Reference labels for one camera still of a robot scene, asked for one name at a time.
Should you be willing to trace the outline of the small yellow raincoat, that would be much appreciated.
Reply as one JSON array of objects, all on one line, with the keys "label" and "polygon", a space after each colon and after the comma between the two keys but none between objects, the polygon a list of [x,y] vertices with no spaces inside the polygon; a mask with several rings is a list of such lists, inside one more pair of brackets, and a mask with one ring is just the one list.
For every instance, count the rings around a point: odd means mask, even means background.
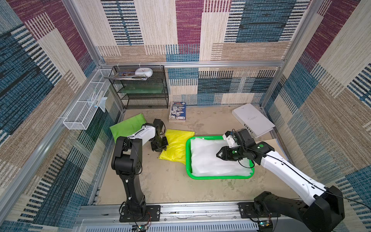
[{"label": "small yellow raincoat", "polygon": [[179,162],[186,165],[186,142],[195,136],[194,131],[167,129],[165,136],[168,141],[166,150],[159,155],[160,160]]}]

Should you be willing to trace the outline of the lime green raincoat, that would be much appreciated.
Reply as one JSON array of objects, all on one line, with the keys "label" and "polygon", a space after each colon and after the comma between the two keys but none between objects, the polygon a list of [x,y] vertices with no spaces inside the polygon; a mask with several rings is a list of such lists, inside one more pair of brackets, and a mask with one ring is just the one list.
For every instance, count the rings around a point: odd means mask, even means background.
[{"label": "lime green raincoat", "polygon": [[146,119],[143,114],[138,114],[134,117],[131,117],[127,120],[111,126],[110,130],[116,142],[119,137],[128,137],[132,134],[135,134],[142,128],[142,125],[145,123]]}]

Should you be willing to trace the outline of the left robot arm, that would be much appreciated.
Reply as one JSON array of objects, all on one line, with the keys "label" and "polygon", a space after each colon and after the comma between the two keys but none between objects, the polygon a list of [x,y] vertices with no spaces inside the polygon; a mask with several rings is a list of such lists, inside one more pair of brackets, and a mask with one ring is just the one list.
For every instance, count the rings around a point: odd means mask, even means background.
[{"label": "left robot arm", "polygon": [[160,220],[160,206],[146,204],[139,175],[143,171],[143,145],[150,142],[151,149],[162,152],[168,141],[165,124],[160,119],[145,123],[135,133],[116,140],[111,167],[123,182],[126,201],[119,207],[120,222],[148,222]]}]

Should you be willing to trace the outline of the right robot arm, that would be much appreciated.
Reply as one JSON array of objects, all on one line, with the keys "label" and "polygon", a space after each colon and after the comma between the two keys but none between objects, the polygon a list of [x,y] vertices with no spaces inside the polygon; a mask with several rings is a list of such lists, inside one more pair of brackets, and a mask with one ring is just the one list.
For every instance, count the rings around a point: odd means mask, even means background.
[{"label": "right robot arm", "polygon": [[223,139],[228,144],[216,154],[218,158],[237,162],[248,159],[275,174],[300,197],[294,200],[264,191],[252,206],[257,217],[284,215],[302,222],[312,232],[331,232],[345,219],[343,195],[337,187],[329,188],[310,178],[271,145],[256,143],[246,129],[227,131]]}]

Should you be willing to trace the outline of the blue treehouse book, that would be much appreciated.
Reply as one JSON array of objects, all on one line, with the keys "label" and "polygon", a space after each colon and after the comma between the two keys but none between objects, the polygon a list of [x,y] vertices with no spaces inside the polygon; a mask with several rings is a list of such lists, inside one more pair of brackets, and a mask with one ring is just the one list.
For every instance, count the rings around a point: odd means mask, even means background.
[{"label": "blue treehouse book", "polygon": [[169,121],[186,121],[186,103],[183,101],[173,101],[171,103]]}]

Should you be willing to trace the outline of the white book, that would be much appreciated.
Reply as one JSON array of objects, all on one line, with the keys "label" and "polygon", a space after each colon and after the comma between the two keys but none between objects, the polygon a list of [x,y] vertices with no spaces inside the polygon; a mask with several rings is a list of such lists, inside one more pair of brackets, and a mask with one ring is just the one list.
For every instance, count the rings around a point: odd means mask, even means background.
[{"label": "white book", "polygon": [[248,103],[232,111],[232,115],[254,137],[258,138],[272,131],[275,125],[255,106]]}]

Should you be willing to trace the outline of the tan notebook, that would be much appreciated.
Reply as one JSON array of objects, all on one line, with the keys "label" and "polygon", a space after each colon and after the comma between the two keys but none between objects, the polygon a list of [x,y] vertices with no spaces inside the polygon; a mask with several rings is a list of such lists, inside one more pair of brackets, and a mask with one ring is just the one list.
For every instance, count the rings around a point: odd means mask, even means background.
[{"label": "tan notebook", "polygon": [[265,142],[269,144],[270,146],[272,146],[275,149],[275,151],[277,151],[285,160],[288,160],[287,155],[283,151],[277,139],[269,139],[269,140],[265,140]]}]

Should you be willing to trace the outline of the white bowl on rack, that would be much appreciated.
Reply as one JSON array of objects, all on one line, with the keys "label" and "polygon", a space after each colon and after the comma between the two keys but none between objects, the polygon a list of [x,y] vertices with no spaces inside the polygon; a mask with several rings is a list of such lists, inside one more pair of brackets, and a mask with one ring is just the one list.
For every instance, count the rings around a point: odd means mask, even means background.
[{"label": "white bowl on rack", "polygon": [[138,68],[135,71],[135,75],[139,77],[146,77],[149,78],[153,75],[153,70],[151,68],[143,67],[143,68]]}]

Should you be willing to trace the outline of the magazine on rack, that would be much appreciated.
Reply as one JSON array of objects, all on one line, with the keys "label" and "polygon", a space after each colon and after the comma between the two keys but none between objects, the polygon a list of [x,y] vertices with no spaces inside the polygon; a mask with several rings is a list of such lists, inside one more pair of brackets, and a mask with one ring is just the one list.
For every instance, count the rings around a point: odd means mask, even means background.
[{"label": "magazine on rack", "polygon": [[110,80],[147,80],[147,76],[144,74],[136,75],[135,72],[118,72],[116,74],[111,74],[110,76],[106,76],[105,79]]}]

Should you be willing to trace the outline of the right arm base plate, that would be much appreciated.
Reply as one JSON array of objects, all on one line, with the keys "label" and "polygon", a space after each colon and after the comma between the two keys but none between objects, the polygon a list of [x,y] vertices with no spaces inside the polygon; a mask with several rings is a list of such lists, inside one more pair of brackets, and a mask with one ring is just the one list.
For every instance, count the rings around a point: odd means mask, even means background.
[{"label": "right arm base plate", "polygon": [[240,202],[238,203],[239,213],[241,218],[253,220],[265,220],[268,218],[281,217],[279,213],[272,213],[267,210],[262,204],[255,202]]}]

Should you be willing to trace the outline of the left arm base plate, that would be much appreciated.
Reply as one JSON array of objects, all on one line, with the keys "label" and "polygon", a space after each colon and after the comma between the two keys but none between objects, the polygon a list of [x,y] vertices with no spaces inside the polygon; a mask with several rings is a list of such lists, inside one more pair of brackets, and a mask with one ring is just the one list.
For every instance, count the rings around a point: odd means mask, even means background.
[{"label": "left arm base plate", "polygon": [[160,205],[146,205],[135,211],[129,206],[123,206],[119,210],[119,222],[154,222],[160,220],[161,206]]}]

